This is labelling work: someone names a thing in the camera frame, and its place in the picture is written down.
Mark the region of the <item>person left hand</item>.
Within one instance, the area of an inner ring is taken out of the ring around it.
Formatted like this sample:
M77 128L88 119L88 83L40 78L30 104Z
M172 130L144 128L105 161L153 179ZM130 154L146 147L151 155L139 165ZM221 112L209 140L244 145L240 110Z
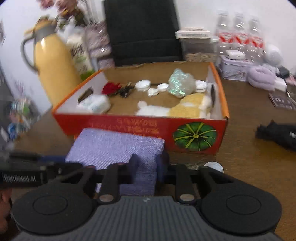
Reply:
M10 210L11 210L11 205L10 205L10 198L11 198L11 194L12 194L12 189L11 188L7 188L7 189L3 189L1 190L0 193L0 233L5 233L6 230L8 229L8 222L6 220L6 218L8 217L8 215L10 214Z

